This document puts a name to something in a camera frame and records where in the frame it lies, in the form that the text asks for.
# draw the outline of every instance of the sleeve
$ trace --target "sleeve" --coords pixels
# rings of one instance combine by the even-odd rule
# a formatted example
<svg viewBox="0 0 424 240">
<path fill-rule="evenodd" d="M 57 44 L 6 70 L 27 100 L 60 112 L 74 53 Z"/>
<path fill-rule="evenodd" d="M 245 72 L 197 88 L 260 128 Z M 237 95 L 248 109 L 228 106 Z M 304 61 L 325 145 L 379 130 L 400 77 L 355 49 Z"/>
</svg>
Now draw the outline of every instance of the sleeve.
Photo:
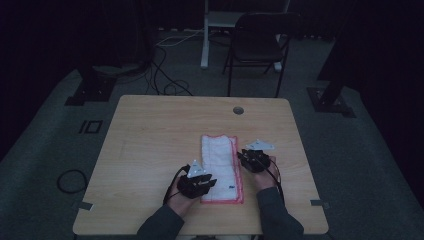
<svg viewBox="0 0 424 240">
<path fill-rule="evenodd" d="M 141 240 L 174 240 L 183 225 L 183 219 L 168 205 L 163 205 L 143 223 L 137 236 Z"/>
<path fill-rule="evenodd" d="M 259 191 L 256 198 L 265 239 L 303 239 L 303 226 L 287 212 L 276 187 Z"/>
</svg>

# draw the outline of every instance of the person's right hand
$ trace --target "person's right hand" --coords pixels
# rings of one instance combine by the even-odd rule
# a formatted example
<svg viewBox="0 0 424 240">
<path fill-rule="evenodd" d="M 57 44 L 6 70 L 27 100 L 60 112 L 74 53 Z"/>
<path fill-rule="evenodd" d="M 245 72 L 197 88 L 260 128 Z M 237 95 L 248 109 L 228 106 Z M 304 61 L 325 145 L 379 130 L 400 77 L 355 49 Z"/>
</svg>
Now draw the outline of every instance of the person's right hand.
<svg viewBox="0 0 424 240">
<path fill-rule="evenodd" d="M 276 165 L 274 164 L 276 163 L 277 159 L 274 156 L 270 156 L 269 158 L 273 163 L 271 162 L 271 165 L 268 167 L 268 170 L 272 173 L 272 175 L 275 176 L 275 178 L 278 178 L 278 170 L 276 168 Z M 275 180 L 266 170 L 259 173 L 253 173 L 253 180 L 255 182 L 256 189 L 258 190 L 258 192 L 266 188 L 277 186 Z"/>
</svg>

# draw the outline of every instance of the person's left hand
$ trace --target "person's left hand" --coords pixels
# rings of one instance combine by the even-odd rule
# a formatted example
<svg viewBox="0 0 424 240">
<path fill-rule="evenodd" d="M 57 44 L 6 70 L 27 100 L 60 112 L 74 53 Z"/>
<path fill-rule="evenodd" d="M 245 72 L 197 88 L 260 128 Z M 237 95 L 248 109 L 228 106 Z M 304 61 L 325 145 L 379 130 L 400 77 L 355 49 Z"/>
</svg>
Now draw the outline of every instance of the person's left hand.
<svg viewBox="0 0 424 240">
<path fill-rule="evenodd" d="M 169 194 L 170 198 L 167 201 L 167 205 L 181 218 L 183 218 L 191 206 L 199 200 L 198 198 L 190 199 L 184 196 L 181 193 L 178 193 L 177 183 L 180 180 L 180 177 L 175 179 L 174 185 L 172 186 L 171 193 Z"/>
</svg>

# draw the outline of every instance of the wooden table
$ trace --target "wooden table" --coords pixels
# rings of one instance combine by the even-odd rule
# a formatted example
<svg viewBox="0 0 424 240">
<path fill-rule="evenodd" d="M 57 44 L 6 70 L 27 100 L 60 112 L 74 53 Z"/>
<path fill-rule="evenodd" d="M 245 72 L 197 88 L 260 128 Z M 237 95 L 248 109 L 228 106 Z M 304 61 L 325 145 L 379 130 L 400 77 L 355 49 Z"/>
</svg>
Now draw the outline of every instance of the wooden table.
<svg viewBox="0 0 424 240">
<path fill-rule="evenodd" d="M 244 113 L 233 113 L 242 107 Z M 201 161 L 201 136 L 237 136 L 239 150 L 260 139 L 275 145 L 288 211 L 306 234 L 328 231 L 290 104 L 274 98 L 123 96 L 74 224 L 78 235 L 136 234 L 161 205 L 176 171 Z M 250 173 L 242 169 L 244 204 L 196 203 L 180 235 L 260 234 Z"/>
</svg>

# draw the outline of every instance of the gray carpet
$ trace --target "gray carpet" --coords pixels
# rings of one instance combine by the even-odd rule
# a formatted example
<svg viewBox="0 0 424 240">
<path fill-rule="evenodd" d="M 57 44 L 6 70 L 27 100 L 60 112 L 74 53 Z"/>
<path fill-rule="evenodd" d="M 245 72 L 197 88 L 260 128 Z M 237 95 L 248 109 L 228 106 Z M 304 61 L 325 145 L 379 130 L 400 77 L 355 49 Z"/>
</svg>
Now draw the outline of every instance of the gray carpet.
<svg viewBox="0 0 424 240">
<path fill-rule="evenodd" d="M 226 37 L 213 36 L 212 39 L 228 43 Z M 172 79 L 186 81 L 188 90 L 195 96 L 225 96 L 227 75 L 222 75 L 221 71 L 227 48 L 211 44 L 209 68 L 202 70 L 201 47 L 200 38 L 164 47 L 167 56 L 162 69 Z M 280 97 L 291 103 L 330 226 L 329 234 L 305 238 L 424 239 L 423 210 L 358 93 L 347 88 L 342 93 L 357 118 L 316 113 L 311 105 L 306 88 L 328 84 L 316 79 L 331 47 L 331 43 L 320 40 L 294 40 L 280 92 Z M 159 63 L 162 56 L 158 50 L 155 62 Z M 99 69 L 108 73 L 122 71 Z M 82 200 L 83 192 L 65 194 L 59 191 L 57 178 L 70 169 L 79 169 L 91 176 L 120 96 L 156 94 L 147 83 L 155 68 L 152 70 L 145 75 L 120 78 L 109 102 L 88 102 L 81 107 L 64 106 L 81 81 L 76 71 L 57 85 L 0 163 L 1 240 L 74 238 L 72 226 L 77 211 L 73 205 Z M 262 75 L 261 71 L 236 69 L 232 96 L 272 97 L 278 74 L 271 71 Z M 156 80 L 162 91 L 168 80 L 161 74 Z M 84 121 L 100 120 L 103 125 L 99 133 L 80 133 Z M 83 180 L 75 174 L 63 179 L 63 185 L 78 188 Z M 79 236 L 78 239 L 134 237 Z"/>
</svg>

